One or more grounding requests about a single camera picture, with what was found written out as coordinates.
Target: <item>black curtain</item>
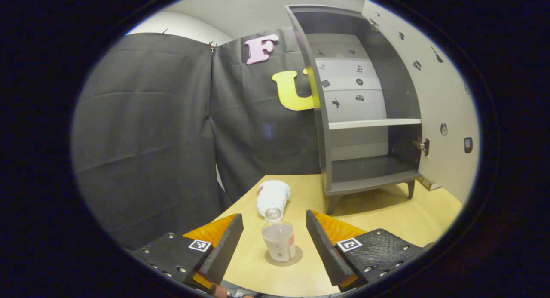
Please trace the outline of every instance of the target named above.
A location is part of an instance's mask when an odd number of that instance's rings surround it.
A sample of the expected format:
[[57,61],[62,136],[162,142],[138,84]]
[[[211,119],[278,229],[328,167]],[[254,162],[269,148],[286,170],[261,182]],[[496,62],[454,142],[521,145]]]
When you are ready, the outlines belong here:
[[134,34],[89,75],[75,110],[73,164],[88,207],[123,247],[192,230],[232,203],[216,181],[211,65],[204,43]]
[[[276,34],[267,61],[246,64],[245,41]],[[216,163],[228,196],[238,200],[264,175],[320,173],[313,110],[285,108],[271,77],[296,71],[296,91],[311,95],[304,59],[291,27],[264,31],[218,47],[212,55],[210,120]]]

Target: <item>bottle cap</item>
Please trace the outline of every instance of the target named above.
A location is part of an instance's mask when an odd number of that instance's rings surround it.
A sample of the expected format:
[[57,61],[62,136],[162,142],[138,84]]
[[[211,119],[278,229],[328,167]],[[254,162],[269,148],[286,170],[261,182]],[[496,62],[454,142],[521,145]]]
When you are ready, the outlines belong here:
[[268,222],[278,222],[283,219],[283,213],[279,208],[268,208],[266,210],[265,219]]

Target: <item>cabinet door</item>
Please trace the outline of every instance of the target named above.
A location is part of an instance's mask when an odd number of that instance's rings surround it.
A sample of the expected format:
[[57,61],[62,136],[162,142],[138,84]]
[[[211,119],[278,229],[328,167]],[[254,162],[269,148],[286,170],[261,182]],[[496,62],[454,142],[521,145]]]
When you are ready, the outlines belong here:
[[361,14],[376,22],[410,73],[420,105],[422,142],[430,140],[419,173],[464,204],[480,159],[480,126],[467,83],[433,41],[399,16],[369,0]]

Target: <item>ceiling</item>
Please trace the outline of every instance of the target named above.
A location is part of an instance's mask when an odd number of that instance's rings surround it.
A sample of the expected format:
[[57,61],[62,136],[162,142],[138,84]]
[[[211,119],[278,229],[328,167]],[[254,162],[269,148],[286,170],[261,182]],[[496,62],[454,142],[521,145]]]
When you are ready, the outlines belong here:
[[361,12],[365,0],[181,0],[163,11],[193,16],[233,39],[291,26],[284,6],[322,4]]

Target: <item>cabinet shelf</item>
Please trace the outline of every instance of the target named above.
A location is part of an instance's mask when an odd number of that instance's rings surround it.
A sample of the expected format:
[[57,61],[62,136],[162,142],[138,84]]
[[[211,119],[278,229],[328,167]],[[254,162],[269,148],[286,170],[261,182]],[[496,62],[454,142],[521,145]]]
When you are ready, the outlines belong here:
[[328,123],[328,129],[346,129],[360,127],[393,126],[420,124],[420,118],[385,118],[381,120],[352,120],[350,122]]
[[332,162],[332,189],[327,195],[374,190],[419,177],[414,166],[393,155]]

